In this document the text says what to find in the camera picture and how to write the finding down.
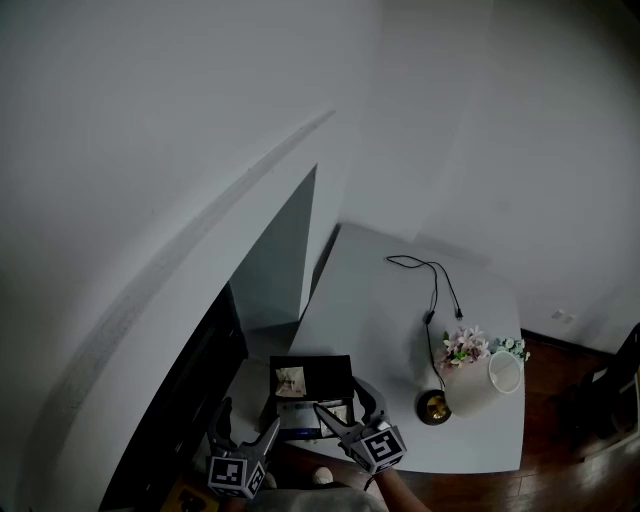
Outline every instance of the white shoe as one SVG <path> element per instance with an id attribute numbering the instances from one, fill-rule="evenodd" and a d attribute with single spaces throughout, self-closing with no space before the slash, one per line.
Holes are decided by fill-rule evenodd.
<path id="1" fill-rule="evenodd" d="M 313 485 L 326 485 L 333 482 L 333 473 L 329 468 L 320 466 L 311 473 L 311 483 Z"/>
<path id="2" fill-rule="evenodd" d="M 265 489 L 277 489 L 278 488 L 278 484 L 276 482 L 276 477 L 273 476 L 269 472 L 267 472 L 267 474 L 264 477 L 264 488 Z"/>

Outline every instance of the person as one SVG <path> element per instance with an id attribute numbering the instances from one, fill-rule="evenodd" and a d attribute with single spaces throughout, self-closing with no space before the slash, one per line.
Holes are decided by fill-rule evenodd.
<path id="1" fill-rule="evenodd" d="M 380 493 L 390 512 L 430 512 L 411 492 L 398 472 L 387 469 L 374 476 Z M 333 483 L 333 475 L 326 467 L 316 469 L 312 483 L 320 487 L 313 490 L 274 489 L 259 492 L 254 500 L 228 498 L 221 512 L 382 512 L 382 503 L 371 494 Z"/>

